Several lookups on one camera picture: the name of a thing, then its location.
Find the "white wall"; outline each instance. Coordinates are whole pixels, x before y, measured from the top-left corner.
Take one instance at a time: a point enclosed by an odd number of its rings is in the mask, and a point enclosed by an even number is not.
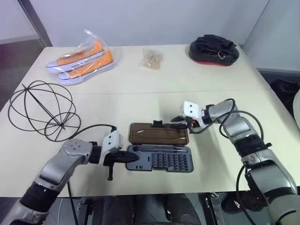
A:
[[[0,44],[38,38],[16,0],[0,1],[0,21]]]
[[[257,68],[300,70],[300,0],[272,0],[244,51]]]
[[[53,46],[76,46],[84,29],[109,45],[190,43],[216,34],[243,44],[267,0],[30,0]]]

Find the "brown case lid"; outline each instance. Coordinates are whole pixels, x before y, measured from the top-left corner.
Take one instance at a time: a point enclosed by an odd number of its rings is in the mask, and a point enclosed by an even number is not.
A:
[[[163,127],[153,127],[151,123],[132,123],[129,141],[132,144],[186,145],[187,130],[176,129],[173,126],[174,124],[164,124]]]

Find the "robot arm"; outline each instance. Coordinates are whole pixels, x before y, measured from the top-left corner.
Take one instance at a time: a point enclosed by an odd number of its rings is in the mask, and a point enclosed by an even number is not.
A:
[[[181,112],[181,118],[186,120],[191,133],[200,133],[214,122],[222,123],[228,139],[249,170],[245,177],[250,190],[257,197],[265,199],[273,224],[299,224],[300,196],[297,195],[295,181],[273,151],[268,149],[271,144],[263,142],[251,123],[241,117],[239,112],[243,111],[237,110],[233,101],[209,105],[206,109],[184,102]]]
[[[15,202],[1,225],[42,224],[78,165],[93,163],[109,166],[108,180],[112,180],[115,162],[138,160],[135,154],[119,151],[122,147],[123,139],[117,130],[103,139],[102,146],[79,139],[66,141],[58,154],[46,163],[25,195]]]

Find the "small plastic bag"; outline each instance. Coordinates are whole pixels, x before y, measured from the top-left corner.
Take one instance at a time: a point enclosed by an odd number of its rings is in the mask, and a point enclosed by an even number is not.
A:
[[[159,69],[162,59],[162,53],[151,49],[143,49],[143,60],[140,61],[140,66],[148,67],[151,69]]]
[[[80,43],[76,51],[65,54],[46,65],[49,73],[57,74],[57,81],[60,84],[81,83],[114,66],[108,45],[92,32],[88,30],[84,32],[88,37]]]

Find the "black wire sphere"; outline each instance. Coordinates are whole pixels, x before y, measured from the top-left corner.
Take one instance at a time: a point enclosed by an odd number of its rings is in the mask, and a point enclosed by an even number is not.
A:
[[[36,131],[53,142],[65,141],[79,130],[81,120],[68,89],[44,81],[23,87],[9,99],[8,119],[14,127]]]

